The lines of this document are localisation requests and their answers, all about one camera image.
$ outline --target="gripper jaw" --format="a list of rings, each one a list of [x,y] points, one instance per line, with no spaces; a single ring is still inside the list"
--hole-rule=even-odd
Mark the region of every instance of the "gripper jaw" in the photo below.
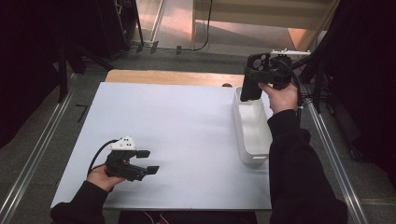
[[[121,138],[118,142],[109,146],[112,150],[107,156],[106,174],[108,176],[120,176],[129,181],[141,181],[146,175],[155,175],[160,166],[148,166],[147,168],[135,166],[129,163],[134,156],[147,158],[150,154],[148,150],[136,150],[134,140],[130,137]]]

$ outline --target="floor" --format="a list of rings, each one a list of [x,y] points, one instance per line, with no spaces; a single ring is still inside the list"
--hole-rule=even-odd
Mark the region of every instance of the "floor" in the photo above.
[[[199,52],[203,54],[186,52],[176,58],[177,46],[185,50],[191,47],[192,1],[163,0],[163,5],[161,5],[160,0],[139,0],[138,5],[147,49],[140,53],[129,52],[112,62],[123,69],[168,69],[241,74],[240,69],[249,54],[267,52],[271,49],[293,49],[285,28],[210,22],[208,45]],[[198,21],[198,23],[200,24],[197,29],[196,46],[201,46],[205,42],[207,33],[205,21]],[[158,41],[157,51],[152,54],[149,52],[150,47],[156,41]],[[59,106],[54,103],[58,96],[57,90],[48,96],[42,106],[25,123],[16,138],[0,149],[0,176],[2,176],[0,198],[4,200],[23,171],[25,162],[29,161],[32,155],[36,156],[36,160],[42,161],[34,167],[33,176],[28,180],[29,185],[22,188],[23,197],[17,200],[15,211],[8,212],[13,216],[4,219],[3,214],[6,213],[1,211],[1,223],[32,223],[32,220],[40,220],[37,223],[50,223],[49,204],[82,128],[83,118],[85,118],[84,106],[89,108],[97,86],[106,78],[106,70],[94,63],[87,62],[87,64],[89,68],[86,75],[76,75],[76,79],[70,78],[70,82],[74,83],[70,101],[68,105],[65,105],[64,117],[51,123],[55,129],[50,133],[51,139],[44,142],[45,150],[42,154],[35,155],[32,152],[35,149],[35,143],[44,141],[40,140],[41,131],[46,130],[52,112]],[[304,115],[303,126],[310,131],[315,130],[315,123],[307,110],[304,111]],[[351,217],[349,223],[396,223],[396,192],[388,182],[386,174],[372,163],[358,163],[350,158],[348,144],[342,131],[325,105],[320,116],[327,124],[328,132],[331,133],[332,141],[366,217],[366,220],[362,222],[354,222],[354,218]],[[323,166],[328,168],[326,175],[337,197],[342,199],[346,195],[339,188],[332,166],[325,151],[322,150],[323,144],[319,140],[320,136],[318,133],[312,133],[313,138],[318,139],[313,142],[314,148],[318,148]],[[265,211],[259,212],[259,223],[268,223],[270,214]],[[107,223],[117,223],[117,212],[105,211],[105,217]]]

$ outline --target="white board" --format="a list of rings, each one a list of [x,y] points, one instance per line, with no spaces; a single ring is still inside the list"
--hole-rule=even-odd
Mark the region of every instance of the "white board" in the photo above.
[[[270,209],[267,162],[246,165],[239,157],[233,94],[223,87],[101,83],[51,207],[73,199],[105,142],[131,135],[138,150],[151,151],[131,164],[160,169],[117,185],[105,208]]]

